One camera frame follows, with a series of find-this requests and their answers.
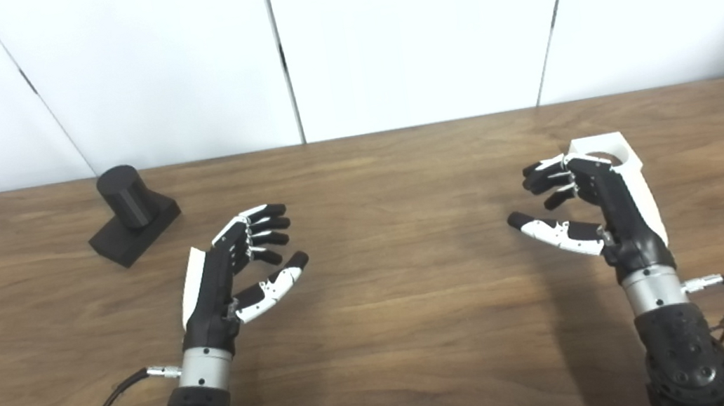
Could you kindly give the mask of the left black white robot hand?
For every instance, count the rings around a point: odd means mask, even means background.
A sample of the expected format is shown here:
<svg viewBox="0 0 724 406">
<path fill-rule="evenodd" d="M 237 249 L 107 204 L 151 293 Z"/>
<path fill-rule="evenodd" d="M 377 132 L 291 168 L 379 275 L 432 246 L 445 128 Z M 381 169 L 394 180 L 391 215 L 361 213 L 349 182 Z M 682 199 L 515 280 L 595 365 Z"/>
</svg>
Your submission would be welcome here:
<svg viewBox="0 0 724 406">
<path fill-rule="evenodd" d="M 241 211 L 211 241 L 209 250 L 191 248 L 183 287 L 182 349 L 235 354 L 241 326 L 274 308 L 301 277 L 309 256 L 295 252 L 283 262 L 274 250 L 289 242 L 284 204 L 262 204 Z M 251 262 L 277 265 L 268 278 L 234 291 L 234 279 Z"/>
</svg>

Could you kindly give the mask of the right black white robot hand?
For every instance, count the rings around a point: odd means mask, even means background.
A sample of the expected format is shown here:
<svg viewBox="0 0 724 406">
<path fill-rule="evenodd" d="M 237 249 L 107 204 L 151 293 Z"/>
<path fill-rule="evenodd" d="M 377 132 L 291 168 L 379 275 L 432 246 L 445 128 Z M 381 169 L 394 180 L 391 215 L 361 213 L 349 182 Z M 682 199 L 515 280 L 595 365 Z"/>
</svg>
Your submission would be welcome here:
<svg viewBox="0 0 724 406">
<path fill-rule="evenodd" d="M 564 251 L 601 256 L 618 281 L 653 266 L 678 266 L 663 223 L 652 215 L 655 205 L 641 205 L 619 166 L 608 159 L 560 154 L 526 167 L 522 175 L 524 189 L 532 194 L 555 189 L 545 200 L 547 210 L 579 198 L 599 208 L 604 220 L 566 222 L 514 212 L 507 224 L 515 230 Z"/>
</svg>

